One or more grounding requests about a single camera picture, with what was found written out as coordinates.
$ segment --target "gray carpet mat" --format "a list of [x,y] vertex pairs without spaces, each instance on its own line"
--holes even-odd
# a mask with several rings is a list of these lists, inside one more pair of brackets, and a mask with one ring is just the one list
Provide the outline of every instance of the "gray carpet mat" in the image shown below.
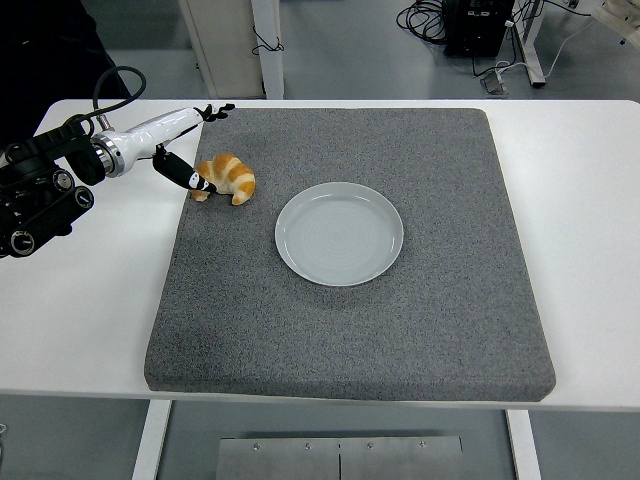
[[[149,341],[152,390],[360,400],[538,401],[555,375],[485,114],[236,109],[196,162],[230,151],[254,197],[187,197]],[[279,212],[325,182],[366,185],[404,223],[395,263],[327,287],[290,270]]]

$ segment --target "croissant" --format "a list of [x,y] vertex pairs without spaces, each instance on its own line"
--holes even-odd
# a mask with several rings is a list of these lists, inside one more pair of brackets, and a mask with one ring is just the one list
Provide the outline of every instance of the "croissant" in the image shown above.
[[[218,193],[232,194],[233,205],[242,205],[249,200],[256,188],[253,170],[231,153],[219,153],[213,160],[201,162],[196,167],[196,172],[215,185]],[[191,190],[191,196],[197,202],[204,202],[209,192]]]

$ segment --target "gray floor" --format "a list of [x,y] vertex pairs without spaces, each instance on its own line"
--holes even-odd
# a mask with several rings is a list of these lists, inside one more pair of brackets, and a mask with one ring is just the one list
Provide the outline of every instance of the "gray floor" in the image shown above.
[[530,412],[543,480],[640,478],[640,415]]
[[425,409],[401,403],[206,402],[174,403],[158,478],[215,478],[224,438],[398,436],[460,437],[465,480],[514,479],[506,420],[499,411]]
[[0,396],[2,480],[129,480],[149,402]]
[[[145,98],[207,97],[175,0],[84,3],[116,63],[147,75]],[[447,58],[443,47],[427,45],[396,25],[396,15],[410,3],[281,0],[285,97],[487,98],[470,59]],[[598,4],[581,0],[576,11],[589,13]],[[523,66],[504,72],[506,98],[640,101],[640,51],[621,46],[620,36],[597,21],[550,4],[535,44],[543,71],[549,71],[564,39],[589,22],[593,25],[566,43],[545,87],[532,88]],[[506,40],[496,60],[512,58]],[[494,61],[478,59],[478,71]]]

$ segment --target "cable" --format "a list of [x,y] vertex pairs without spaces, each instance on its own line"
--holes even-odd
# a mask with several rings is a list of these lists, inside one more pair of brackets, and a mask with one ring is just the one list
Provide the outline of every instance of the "cable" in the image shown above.
[[[127,72],[135,73],[140,78],[140,87],[138,88],[136,93],[131,95],[129,98],[126,98],[125,100],[123,100],[123,101],[121,101],[119,103],[116,103],[115,105],[111,105],[110,107],[98,108],[98,99],[100,97],[100,90],[102,89],[102,84],[104,83],[104,81],[108,77],[110,77],[114,73],[121,72],[121,71],[127,71]],[[100,78],[98,78],[98,81],[96,82],[96,86],[93,89],[93,108],[94,108],[94,111],[91,112],[91,113],[86,113],[84,115],[80,115],[80,114],[79,115],[74,115],[74,116],[70,117],[69,119],[67,119],[67,121],[64,122],[64,123],[69,123],[71,121],[78,121],[78,122],[89,121],[90,127],[89,127],[89,134],[88,135],[91,136],[91,135],[93,135],[93,132],[94,132],[94,129],[95,129],[95,127],[93,125],[93,122],[90,121],[93,117],[97,117],[98,115],[103,115],[105,113],[112,112],[114,110],[117,110],[119,108],[124,107],[125,105],[130,104],[134,100],[138,99],[140,97],[140,95],[142,95],[142,93],[144,92],[145,88],[147,88],[147,79],[145,78],[144,74],[140,70],[138,70],[137,68],[127,67],[127,66],[111,67],[110,69],[105,71],[102,75],[100,75]]]
[[533,5],[533,1],[534,0],[527,0],[524,5],[520,7],[520,9],[518,9],[511,15],[511,19],[514,23],[517,23],[520,20],[522,20],[523,22],[527,20],[526,14],[529,12],[529,8],[531,8],[531,6]]
[[524,65],[525,67],[527,67],[527,70],[529,69],[529,65],[527,65],[525,62],[518,62],[518,63],[511,64],[511,65],[507,65],[506,67],[498,68],[496,70],[496,72],[498,72],[499,74],[502,75],[502,73],[505,70],[509,70],[510,68],[513,68],[513,67],[519,67],[520,65]]
[[284,46],[280,43],[280,37],[276,36],[276,39],[278,40],[278,44],[275,47],[272,47],[256,31],[256,26],[255,25],[253,26],[253,33],[255,33],[256,36],[260,39],[260,41],[263,43],[263,45],[258,45],[257,47],[253,47],[253,49],[251,50],[251,53],[253,53],[254,55],[260,55],[259,50],[261,48],[264,48],[267,52],[282,52],[282,51],[284,51]]
[[446,45],[444,10],[439,0],[417,0],[396,16],[396,25],[432,45]]
[[516,40],[515,40],[515,33],[513,31],[514,28],[515,27],[509,27],[509,32],[511,33],[511,49],[513,50],[513,60],[511,60],[511,62],[508,62],[507,60],[500,60],[493,67],[486,68],[483,71],[481,71],[480,73],[476,73],[475,57],[471,57],[471,67],[473,69],[473,75],[475,77],[481,77],[482,75],[484,75],[485,73],[487,73],[490,70],[497,70],[498,69],[498,64],[500,64],[500,63],[508,63],[507,67],[503,67],[503,69],[505,69],[505,70],[507,68],[510,68],[510,67],[515,65],[516,60],[518,58],[518,54],[516,53]]
[[546,5],[546,3],[547,2],[545,0],[543,0],[542,3],[540,4],[540,10],[535,12],[533,15],[530,15],[528,17],[523,18],[522,22],[524,23],[524,22],[526,22],[528,20],[531,20],[533,18],[538,18],[538,17],[542,16],[542,12],[544,11],[544,6]]
[[564,42],[562,42],[562,44],[560,45],[560,49],[558,50],[558,54],[556,55],[556,58],[553,60],[553,63],[551,64],[551,68],[549,69],[549,73],[547,73],[546,75],[544,75],[544,74],[542,75],[544,78],[548,78],[549,76],[551,76],[551,72],[553,72],[553,67],[556,66],[556,62],[558,61],[558,58],[560,57],[560,52],[562,52],[562,48],[564,47],[564,44],[567,43],[569,40],[571,40],[576,35],[579,35],[580,33],[584,32],[587,28],[589,28],[594,23],[595,22],[593,20],[590,21],[584,28],[581,28],[576,33],[574,33],[573,35],[570,35],[570,36],[568,36],[567,38],[564,39]]
[[573,15],[579,15],[581,17],[590,17],[591,14],[590,13],[580,13],[580,12],[576,12],[575,10],[571,10],[570,8],[567,8],[563,5],[560,5],[559,3],[556,2],[552,2],[551,0],[543,0],[544,3],[550,3],[551,5],[555,5],[558,8],[561,8],[569,13],[572,13]]

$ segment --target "white cabinet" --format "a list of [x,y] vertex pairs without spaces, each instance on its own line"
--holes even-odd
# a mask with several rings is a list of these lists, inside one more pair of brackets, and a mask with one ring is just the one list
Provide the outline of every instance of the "white cabinet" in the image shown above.
[[264,98],[251,0],[179,0],[211,98]]

